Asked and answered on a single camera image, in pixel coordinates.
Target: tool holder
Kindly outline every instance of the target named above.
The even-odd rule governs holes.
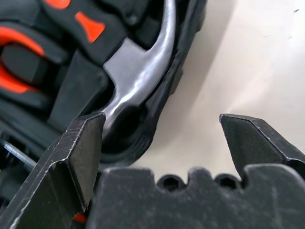
[[[153,47],[163,0],[142,0],[136,7],[134,0],[126,8],[122,1],[107,0],[61,5],[30,0],[23,8],[13,2],[4,1],[0,9],[0,136],[38,160],[73,119],[107,107],[116,86],[103,63],[127,37],[144,50]],[[119,117],[111,137],[103,141],[100,169],[130,165],[145,153],[182,77],[206,1],[175,4],[176,36],[168,68],[147,98]]]

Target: black rubber grip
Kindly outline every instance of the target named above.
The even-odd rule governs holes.
[[[52,41],[47,36],[35,30],[32,30],[31,28],[13,22],[0,22],[0,32],[4,31],[6,32],[6,35],[9,36],[10,34],[7,33],[7,30],[10,30],[12,33],[17,32],[23,35],[23,37],[15,36],[15,38],[18,37],[19,39],[18,40],[12,39],[10,42],[20,43],[24,46],[27,46],[31,50],[32,47],[39,46],[39,48],[42,50],[41,52],[38,53],[35,50],[32,51],[36,52],[38,55],[42,57],[45,57],[46,59],[50,60],[55,64],[63,64],[67,62],[69,59],[68,53],[63,48],[61,48],[57,43]]]
[[[106,91],[105,71],[76,51],[61,85],[48,123],[64,132],[73,119],[90,112]]]
[[[1,61],[10,73],[30,85],[40,85],[49,67],[47,60],[16,44],[4,46]]]
[[[62,41],[63,31],[47,17],[37,0],[3,0],[0,21],[14,21]]]
[[[51,104],[51,99],[41,92],[26,91],[23,93],[14,93],[2,88],[1,85],[0,96],[37,110],[47,110]]]
[[[54,1],[41,1],[48,16],[70,33],[100,66],[112,57],[127,36],[120,19],[99,9],[91,0],[73,0],[62,8],[50,3]]]
[[[152,48],[159,36],[161,23],[152,17],[147,17],[134,35],[137,43],[147,50]]]
[[[129,26],[138,25],[146,15],[152,0],[99,0],[114,8]]]
[[[61,135],[37,117],[2,99],[0,99],[0,120],[45,149]]]

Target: white backdrop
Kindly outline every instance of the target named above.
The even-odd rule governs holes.
[[[305,152],[305,1],[209,0],[154,142],[133,166],[155,178],[203,166],[237,175],[220,113],[262,118]]]

